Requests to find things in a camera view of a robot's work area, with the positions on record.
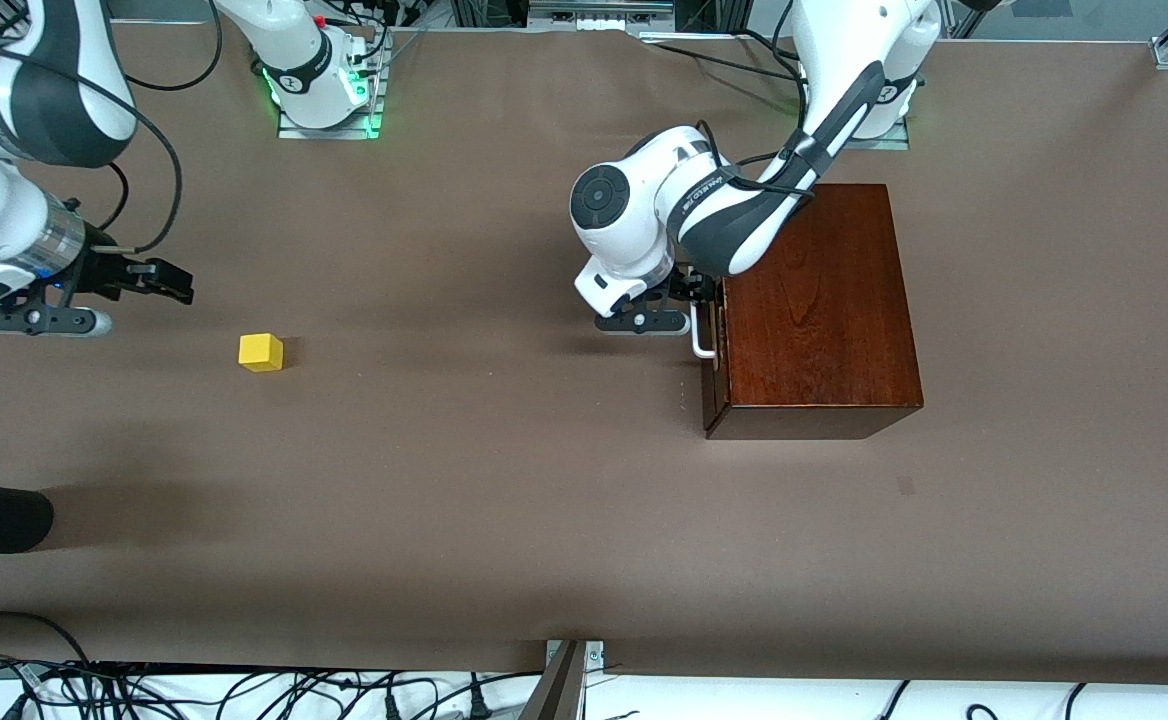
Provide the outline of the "yellow wooden block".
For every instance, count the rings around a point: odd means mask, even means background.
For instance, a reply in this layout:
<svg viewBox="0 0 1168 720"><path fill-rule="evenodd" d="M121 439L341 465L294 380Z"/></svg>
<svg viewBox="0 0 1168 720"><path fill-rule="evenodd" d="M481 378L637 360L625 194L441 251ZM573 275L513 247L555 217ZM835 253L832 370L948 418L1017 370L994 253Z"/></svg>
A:
<svg viewBox="0 0 1168 720"><path fill-rule="evenodd" d="M242 334L238 338L237 364L255 373L284 369L284 342L272 333Z"/></svg>

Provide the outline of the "aluminium rail with sockets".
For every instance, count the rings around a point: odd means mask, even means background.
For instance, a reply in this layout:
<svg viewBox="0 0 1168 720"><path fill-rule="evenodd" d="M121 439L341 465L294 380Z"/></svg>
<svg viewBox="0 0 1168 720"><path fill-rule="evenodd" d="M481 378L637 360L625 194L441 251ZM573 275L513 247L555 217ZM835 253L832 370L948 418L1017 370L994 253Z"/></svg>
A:
<svg viewBox="0 0 1168 720"><path fill-rule="evenodd" d="M619 29L630 35L676 29L674 0L528 0L526 27L548 32Z"/></svg>

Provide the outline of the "metal table bracket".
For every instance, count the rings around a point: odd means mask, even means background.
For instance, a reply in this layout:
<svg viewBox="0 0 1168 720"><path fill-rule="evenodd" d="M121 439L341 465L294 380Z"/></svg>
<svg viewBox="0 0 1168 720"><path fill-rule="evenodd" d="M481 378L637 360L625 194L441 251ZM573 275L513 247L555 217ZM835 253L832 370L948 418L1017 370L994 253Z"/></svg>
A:
<svg viewBox="0 0 1168 720"><path fill-rule="evenodd" d="M517 720L580 720L590 674L604 673L602 641L549 641L545 669Z"/></svg>

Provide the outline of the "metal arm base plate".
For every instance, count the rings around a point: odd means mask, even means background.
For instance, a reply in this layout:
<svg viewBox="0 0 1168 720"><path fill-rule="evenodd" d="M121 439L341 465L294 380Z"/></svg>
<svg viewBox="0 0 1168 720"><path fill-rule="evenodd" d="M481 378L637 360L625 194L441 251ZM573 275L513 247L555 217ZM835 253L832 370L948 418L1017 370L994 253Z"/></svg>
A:
<svg viewBox="0 0 1168 720"><path fill-rule="evenodd" d="M314 141L378 138L385 79L368 60L328 69L310 83L306 94L291 94L272 78L267 79L267 86L270 99L279 108L279 138Z"/></svg>
<svg viewBox="0 0 1168 720"><path fill-rule="evenodd" d="M908 151L910 138L908 131L908 119L896 120L885 133L871 138L853 137L846 141L844 148L865 151Z"/></svg>

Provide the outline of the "dark brown wooden cabinet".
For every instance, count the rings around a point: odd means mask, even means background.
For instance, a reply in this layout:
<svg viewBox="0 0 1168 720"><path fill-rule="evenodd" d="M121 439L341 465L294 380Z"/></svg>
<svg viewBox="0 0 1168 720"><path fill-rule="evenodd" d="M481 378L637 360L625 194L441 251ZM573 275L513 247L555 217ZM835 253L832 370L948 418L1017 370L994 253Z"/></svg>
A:
<svg viewBox="0 0 1168 720"><path fill-rule="evenodd" d="M922 410L885 184L821 184L725 292L729 396L708 439L864 439Z"/></svg>

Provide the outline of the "brown paper table cover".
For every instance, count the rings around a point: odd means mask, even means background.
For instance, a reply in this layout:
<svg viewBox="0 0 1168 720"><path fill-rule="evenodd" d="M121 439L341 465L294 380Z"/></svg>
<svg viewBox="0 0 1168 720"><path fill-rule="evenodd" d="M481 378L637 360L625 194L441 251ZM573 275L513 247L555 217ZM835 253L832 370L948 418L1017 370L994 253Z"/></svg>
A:
<svg viewBox="0 0 1168 720"><path fill-rule="evenodd" d="M430 32L373 141L276 134L244 41L137 105L183 162L100 340L0 334L0 486L46 548L0 610L95 659L1168 683L1168 72L1140 44L955 42L887 184L924 406L858 442L707 439L689 342L595 331L580 169L776 79L621 33ZM237 364L242 334L284 369Z"/></svg>

